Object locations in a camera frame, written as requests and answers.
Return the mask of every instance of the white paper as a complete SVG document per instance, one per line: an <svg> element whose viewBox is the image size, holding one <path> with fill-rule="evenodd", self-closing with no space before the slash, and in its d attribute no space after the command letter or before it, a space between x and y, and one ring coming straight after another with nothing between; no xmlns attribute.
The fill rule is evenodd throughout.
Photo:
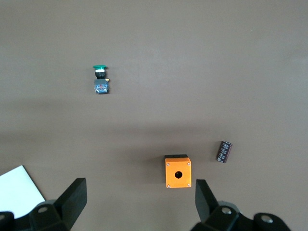
<svg viewBox="0 0 308 231"><path fill-rule="evenodd" d="M23 166L0 176L0 211L13 212L19 218L44 201Z"/></svg>

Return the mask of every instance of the screw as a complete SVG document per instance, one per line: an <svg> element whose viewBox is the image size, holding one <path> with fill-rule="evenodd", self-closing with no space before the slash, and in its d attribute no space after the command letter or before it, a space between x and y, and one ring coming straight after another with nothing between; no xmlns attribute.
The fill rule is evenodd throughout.
<svg viewBox="0 0 308 231"><path fill-rule="evenodd" d="M222 211L224 214L228 214L228 215L232 213L232 211L231 211L229 208L227 208L227 207L223 207L221 211Z"/></svg>
<svg viewBox="0 0 308 231"><path fill-rule="evenodd" d="M38 213L44 213L44 212L46 212L47 211L47 207L42 207L42 208L40 208L40 209L38 209Z"/></svg>
<svg viewBox="0 0 308 231"><path fill-rule="evenodd" d="M266 223L273 223L273 219L270 218L270 217L267 216L267 215L262 215L262 216L261 216L261 219L262 219L262 221L264 221L264 222L266 222Z"/></svg>

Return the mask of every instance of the orange box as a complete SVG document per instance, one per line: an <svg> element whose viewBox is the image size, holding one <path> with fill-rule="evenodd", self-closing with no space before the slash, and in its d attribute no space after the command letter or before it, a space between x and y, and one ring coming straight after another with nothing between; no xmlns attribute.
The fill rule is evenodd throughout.
<svg viewBox="0 0 308 231"><path fill-rule="evenodd" d="M192 186L192 163L187 155L166 155L165 167L167 188Z"/></svg>

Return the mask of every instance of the hole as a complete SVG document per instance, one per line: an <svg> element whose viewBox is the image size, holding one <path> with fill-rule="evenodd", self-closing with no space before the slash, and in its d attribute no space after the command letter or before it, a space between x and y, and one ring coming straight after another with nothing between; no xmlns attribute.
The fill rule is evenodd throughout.
<svg viewBox="0 0 308 231"><path fill-rule="evenodd" d="M176 173L174 174L174 176L175 176L176 178L180 179L180 178L183 176L183 174L182 174L182 172L178 171L178 172L176 172Z"/></svg>

